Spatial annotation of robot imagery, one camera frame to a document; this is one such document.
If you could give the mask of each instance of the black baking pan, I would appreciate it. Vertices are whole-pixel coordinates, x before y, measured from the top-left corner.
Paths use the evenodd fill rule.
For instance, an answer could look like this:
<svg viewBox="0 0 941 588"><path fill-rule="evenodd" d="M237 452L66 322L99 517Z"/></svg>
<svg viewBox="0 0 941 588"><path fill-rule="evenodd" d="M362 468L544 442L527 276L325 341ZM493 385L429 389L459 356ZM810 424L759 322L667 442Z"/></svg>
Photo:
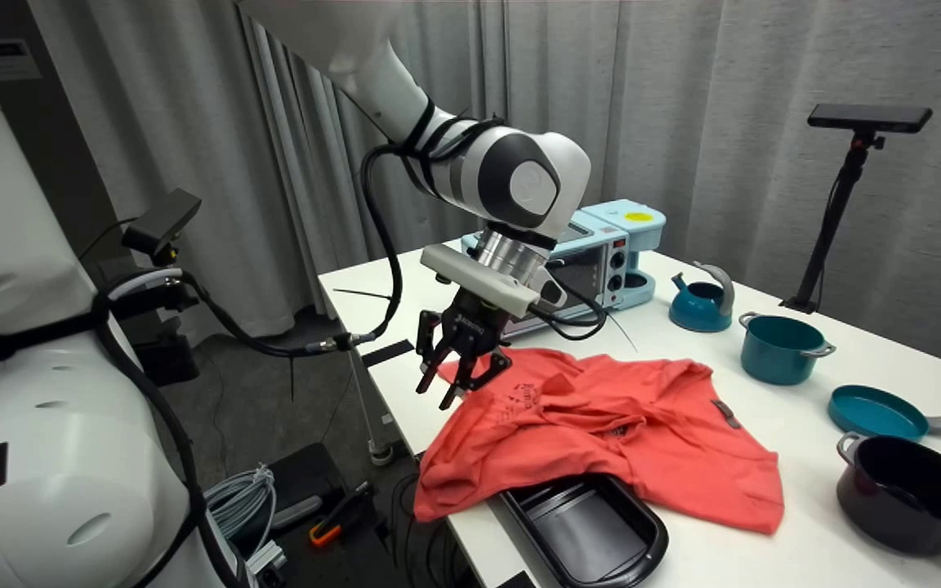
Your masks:
<svg viewBox="0 0 941 588"><path fill-rule="evenodd" d="M613 476L505 491L516 527L568 588L641 585L667 551L667 527Z"/></svg>

